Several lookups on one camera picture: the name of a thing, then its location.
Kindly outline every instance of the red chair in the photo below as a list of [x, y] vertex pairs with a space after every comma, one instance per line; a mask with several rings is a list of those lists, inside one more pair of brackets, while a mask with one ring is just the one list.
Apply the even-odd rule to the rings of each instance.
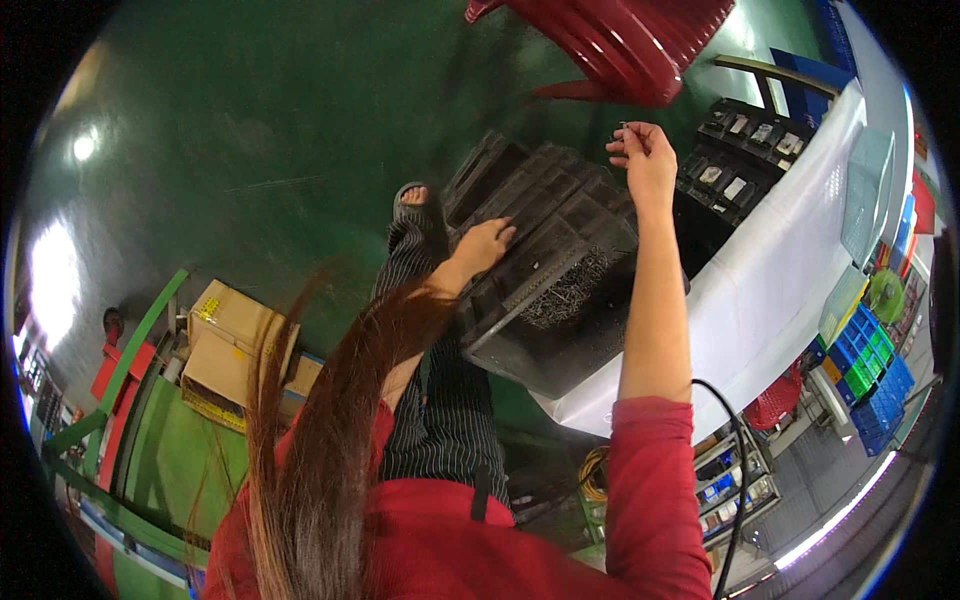
[[777, 377], [762, 394], [743, 409], [743, 416], [756, 431], [773, 429], [800, 400], [803, 383], [800, 360], [790, 366], [786, 376]]
[[587, 75], [535, 95], [650, 108], [680, 92], [681, 75], [733, 8], [733, 0], [469, 0], [464, 17], [472, 23], [504, 3]]

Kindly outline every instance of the red long-sleeve shirt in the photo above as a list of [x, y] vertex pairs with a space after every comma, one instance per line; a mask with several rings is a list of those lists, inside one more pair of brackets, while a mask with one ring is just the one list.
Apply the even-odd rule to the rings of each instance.
[[[394, 428], [381, 403], [373, 459]], [[473, 488], [436, 479], [396, 479], [371, 488], [368, 516], [377, 598], [710, 598], [710, 565], [694, 498], [692, 411], [661, 398], [613, 408], [608, 463], [607, 571], [581, 564], [513, 528], [493, 497], [486, 522], [469, 518]], [[288, 432], [277, 446], [282, 460]], [[247, 538], [245, 485], [213, 538], [205, 599], [258, 598]]]

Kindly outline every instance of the striped pants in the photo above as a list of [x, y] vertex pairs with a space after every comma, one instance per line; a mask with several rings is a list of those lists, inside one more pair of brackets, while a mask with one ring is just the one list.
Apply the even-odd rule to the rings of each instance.
[[[423, 211], [411, 212], [390, 224], [390, 257], [377, 276], [375, 297], [437, 266], [425, 237], [432, 220]], [[423, 355], [400, 398], [380, 476], [384, 481], [446, 479], [474, 487], [482, 468], [490, 474], [491, 495], [509, 507], [487, 372], [465, 360], [457, 339], [448, 334]]]

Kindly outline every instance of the long brown hair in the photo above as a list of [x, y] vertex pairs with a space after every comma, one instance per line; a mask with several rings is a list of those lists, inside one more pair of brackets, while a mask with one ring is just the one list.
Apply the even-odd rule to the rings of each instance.
[[[317, 284], [315, 278], [291, 306], [274, 348], [286, 348], [290, 324]], [[311, 388], [279, 466], [274, 446], [282, 429], [280, 353], [268, 349], [256, 366], [246, 419], [250, 548], [261, 597], [368, 595], [364, 510], [375, 476], [372, 426], [384, 380], [441, 336], [453, 309], [454, 300], [418, 293], [422, 285], [396, 288], [353, 322]]]

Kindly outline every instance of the green metal frame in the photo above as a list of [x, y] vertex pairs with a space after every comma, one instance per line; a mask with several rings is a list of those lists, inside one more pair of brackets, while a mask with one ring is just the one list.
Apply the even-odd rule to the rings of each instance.
[[[157, 552], [191, 566], [203, 567], [209, 557], [209, 553], [202, 548], [194, 546], [177, 536], [167, 533], [157, 527], [149, 520], [138, 515], [128, 508], [122, 498], [119, 498], [109, 492], [101, 490], [94, 481], [97, 471], [97, 460], [100, 454], [100, 444], [104, 438], [104, 430], [107, 420], [113, 412], [113, 406], [117, 395], [123, 387], [124, 380], [130, 372], [133, 358], [136, 356], [140, 346], [147, 338], [147, 334], [156, 323], [156, 320], [168, 309], [168, 306], [175, 297], [180, 285], [187, 279], [188, 273], [180, 269], [170, 279], [170, 282], [163, 288], [160, 295], [154, 300], [143, 320], [133, 331], [126, 349], [120, 355], [120, 360], [113, 371], [113, 375], [107, 384], [100, 405], [93, 413], [70, 425], [59, 432], [49, 440], [43, 443], [40, 448], [40, 459], [46, 466], [48, 475], [56, 477], [59, 475], [67, 485], [85, 494], [91, 501], [100, 506], [104, 515], [110, 524], [119, 528], [124, 533], [129, 534], [135, 540], [150, 546]], [[77, 472], [64, 461], [61, 456], [70, 447], [79, 444], [87, 435], [90, 440], [87, 443], [86, 454], [82, 472]]]

